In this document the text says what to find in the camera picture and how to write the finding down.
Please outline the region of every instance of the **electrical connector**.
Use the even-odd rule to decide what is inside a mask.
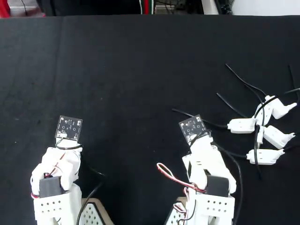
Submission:
[[[274,96],[267,95],[265,99],[268,101]],[[284,115],[286,115],[291,109],[297,106],[297,103],[292,103],[290,105],[284,105],[278,98],[274,99],[267,105],[270,105],[273,108],[272,115],[275,119],[280,119]]]
[[[262,143],[263,143],[263,133],[264,133],[264,126],[260,126],[259,127],[259,132],[257,134],[257,143],[258,143],[258,146],[260,146]]]
[[[257,162],[259,165],[273,165],[276,163],[277,159],[284,154],[284,150],[273,150],[273,149],[258,149],[257,150]],[[246,155],[247,160],[250,161],[251,164],[255,164],[254,159],[254,150],[250,150]]]
[[[274,126],[270,125],[264,128],[263,137],[276,148],[281,149],[295,137],[295,133],[284,134]]]
[[[257,110],[262,106],[262,104],[259,104],[258,107],[256,108],[256,111],[254,113],[254,115],[256,114]],[[271,119],[271,115],[273,112],[273,107],[270,104],[267,104],[264,107],[264,120],[263,120],[263,110],[261,110],[258,115],[256,116],[256,124],[259,126],[266,126],[268,124],[268,122]]]
[[[255,130],[256,119],[233,119],[227,124],[227,128],[233,134],[250,134]]]

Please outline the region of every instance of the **black circuit board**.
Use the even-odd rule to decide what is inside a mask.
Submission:
[[[60,116],[55,137],[78,141],[82,123],[82,119]]]
[[[196,135],[202,133],[206,130],[206,127],[200,117],[200,115],[196,115],[187,120],[184,120],[179,123],[181,131],[187,141],[190,143]]]

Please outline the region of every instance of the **dark background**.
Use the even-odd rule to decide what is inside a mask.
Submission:
[[[47,16],[140,14],[139,0],[37,0]]]
[[[86,16],[0,20],[0,192],[3,224],[34,224],[30,175],[54,145],[60,115],[83,119],[86,160],[108,176],[97,192],[117,224],[161,225],[182,186],[163,177],[163,162],[187,180],[181,157],[188,147],[177,107],[226,124],[248,116],[257,99],[232,68],[268,94],[300,86],[300,17]],[[296,95],[282,99],[296,101]],[[300,109],[270,124],[299,131]],[[246,154],[254,136],[213,129],[214,140]],[[294,138],[291,143],[298,143]],[[240,161],[245,197],[239,225],[299,220],[298,151],[262,167]],[[225,162],[237,178],[230,160]],[[83,197],[98,183],[84,165]],[[239,190],[234,195],[239,201]]]

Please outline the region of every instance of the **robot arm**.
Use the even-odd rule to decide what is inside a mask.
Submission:
[[[196,188],[183,184],[187,187],[187,202],[183,210],[184,219],[177,219],[178,225],[231,225],[235,202],[231,194],[237,188],[235,178],[227,169],[218,148],[213,145],[213,138],[199,115],[181,122],[180,128],[191,151],[182,160],[189,185]]]
[[[77,141],[82,120],[60,117],[55,148],[48,148],[32,171],[31,196],[38,225],[75,225],[82,193],[78,179],[83,148]]]

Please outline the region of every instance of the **perforated white plate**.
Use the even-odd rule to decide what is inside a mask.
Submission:
[[[80,225],[105,225],[94,203],[88,203],[83,210]]]
[[[178,225],[178,220],[184,219],[184,214],[172,209],[165,225]]]

